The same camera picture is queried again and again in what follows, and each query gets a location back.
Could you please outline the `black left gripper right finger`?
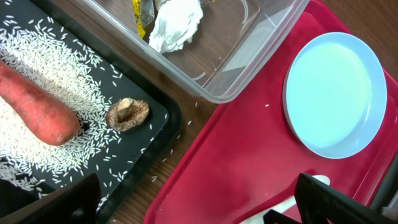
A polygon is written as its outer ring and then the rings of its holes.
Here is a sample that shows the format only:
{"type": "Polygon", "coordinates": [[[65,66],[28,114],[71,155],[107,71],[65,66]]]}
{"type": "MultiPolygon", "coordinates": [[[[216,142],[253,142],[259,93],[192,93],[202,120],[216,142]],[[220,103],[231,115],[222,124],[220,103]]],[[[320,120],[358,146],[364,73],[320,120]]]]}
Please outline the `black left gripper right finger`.
{"type": "Polygon", "coordinates": [[[306,173],[294,196],[303,224],[397,224],[306,173]]]}

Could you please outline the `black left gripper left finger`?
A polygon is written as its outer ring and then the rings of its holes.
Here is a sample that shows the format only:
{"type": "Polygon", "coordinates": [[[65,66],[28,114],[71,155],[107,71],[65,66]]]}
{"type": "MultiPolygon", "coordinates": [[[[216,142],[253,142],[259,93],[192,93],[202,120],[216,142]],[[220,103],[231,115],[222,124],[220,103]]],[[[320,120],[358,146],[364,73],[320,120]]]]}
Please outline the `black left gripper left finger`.
{"type": "Polygon", "coordinates": [[[100,198],[100,182],[96,174],[38,200],[2,180],[1,223],[95,223],[100,198]]]}

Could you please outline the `orange carrot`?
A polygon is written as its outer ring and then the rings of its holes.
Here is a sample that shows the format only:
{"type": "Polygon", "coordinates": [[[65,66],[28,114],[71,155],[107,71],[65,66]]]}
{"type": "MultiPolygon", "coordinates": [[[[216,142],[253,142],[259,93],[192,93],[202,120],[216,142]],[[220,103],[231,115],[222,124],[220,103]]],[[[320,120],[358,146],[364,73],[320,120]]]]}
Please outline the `orange carrot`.
{"type": "Polygon", "coordinates": [[[76,114],[63,102],[1,62],[1,98],[42,142],[61,146],[81,127],[76,114]]]}

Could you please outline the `brown mushroom piece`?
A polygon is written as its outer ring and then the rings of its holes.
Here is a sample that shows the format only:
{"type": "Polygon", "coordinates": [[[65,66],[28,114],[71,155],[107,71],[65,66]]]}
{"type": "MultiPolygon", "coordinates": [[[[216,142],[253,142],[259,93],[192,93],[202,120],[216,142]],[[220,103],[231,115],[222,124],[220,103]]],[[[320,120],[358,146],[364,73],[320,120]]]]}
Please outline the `brown mushroom piece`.
{"type": "Polygon", "coordinates": [[[110,106],[105,121],[113,130],[124,132],[142,124],[149,111],[146,101],[123,98],[110,106]]]}

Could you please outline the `light blue large plate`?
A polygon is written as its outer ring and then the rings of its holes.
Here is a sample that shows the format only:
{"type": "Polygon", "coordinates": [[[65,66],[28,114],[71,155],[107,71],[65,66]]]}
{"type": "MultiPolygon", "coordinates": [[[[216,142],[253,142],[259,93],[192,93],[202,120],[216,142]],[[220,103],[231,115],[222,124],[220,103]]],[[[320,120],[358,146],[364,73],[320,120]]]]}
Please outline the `light blue large plate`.
{"type": "Polygon", "coordinates": [[[283,87],[285,117],[313,153],[344,159],[376,137],[387,107],[387,83],[373,50],[358,37],[328,32],[307,43],[283,87]]]}

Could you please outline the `yellow silver foil wrapper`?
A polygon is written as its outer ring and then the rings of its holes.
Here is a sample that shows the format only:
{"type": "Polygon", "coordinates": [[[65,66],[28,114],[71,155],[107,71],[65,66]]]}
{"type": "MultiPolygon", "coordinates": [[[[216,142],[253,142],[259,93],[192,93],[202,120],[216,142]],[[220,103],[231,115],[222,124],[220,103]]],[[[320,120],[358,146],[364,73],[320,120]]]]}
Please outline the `yellow silver foil wrapper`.
{"type": "Polygon", "coordinates": [[[140,38],[146,35],[146,27],[155,19],[153,0],[132,0],[132,8],[140,38]]]}

